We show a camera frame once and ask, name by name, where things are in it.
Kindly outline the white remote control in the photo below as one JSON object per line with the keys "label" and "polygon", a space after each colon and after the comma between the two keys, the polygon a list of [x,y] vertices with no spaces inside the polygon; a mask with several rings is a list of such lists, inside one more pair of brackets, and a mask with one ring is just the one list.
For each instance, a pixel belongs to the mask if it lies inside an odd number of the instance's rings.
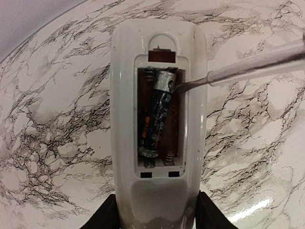
{"label": "white remote control", "polygon": [[[193,227],[204,158],[207,88],[183,94],[193,81],[193,38],[206,39],[191,22],[130,19],[111,44],[111,140],[116,202],[123,229]],[[158,70],[176,74],[158,157],[138,155]]]}

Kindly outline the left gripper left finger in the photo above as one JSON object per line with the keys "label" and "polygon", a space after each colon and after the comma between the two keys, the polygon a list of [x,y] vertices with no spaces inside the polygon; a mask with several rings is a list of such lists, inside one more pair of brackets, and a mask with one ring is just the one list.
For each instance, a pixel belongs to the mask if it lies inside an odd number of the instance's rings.
{"label": "left gripper left finger", "polygon": [[110,194],[81,229],[118,229],[119,212],[115,194]]}

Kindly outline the black battery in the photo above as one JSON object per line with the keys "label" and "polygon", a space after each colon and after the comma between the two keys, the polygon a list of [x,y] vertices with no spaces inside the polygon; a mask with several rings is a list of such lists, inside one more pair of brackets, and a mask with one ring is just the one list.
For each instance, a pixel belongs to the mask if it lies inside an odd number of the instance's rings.
{"label": "black battery", "polygon": [[138,155],[146,158],[158,157],[165,121],[175,87],[176,74],[158,70],[141,133]]}

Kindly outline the clear handled screwdriver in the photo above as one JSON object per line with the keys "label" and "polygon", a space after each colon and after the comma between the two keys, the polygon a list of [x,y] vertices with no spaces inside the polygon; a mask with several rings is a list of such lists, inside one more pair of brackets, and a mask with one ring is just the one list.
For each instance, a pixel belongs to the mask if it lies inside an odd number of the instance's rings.
{"label": "clear handled screwdriver", "polygon": [[305,69],[305,35],[302,38],[262,51],[220,69],[208,71],[206,39],[193,38],[194,80],[176,86],[175,92],[183,94],[203,86],[219,86],[243,80],[250,80],[276,74],[284,74]]}

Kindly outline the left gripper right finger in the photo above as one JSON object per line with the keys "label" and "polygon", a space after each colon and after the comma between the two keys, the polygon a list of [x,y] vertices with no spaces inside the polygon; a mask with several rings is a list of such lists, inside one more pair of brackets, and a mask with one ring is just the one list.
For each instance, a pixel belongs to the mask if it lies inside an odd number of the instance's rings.
{"label": "left gripper right finger", "polygon": [[236,229],[205,192],[200,191],[196,202],[197,229]]}

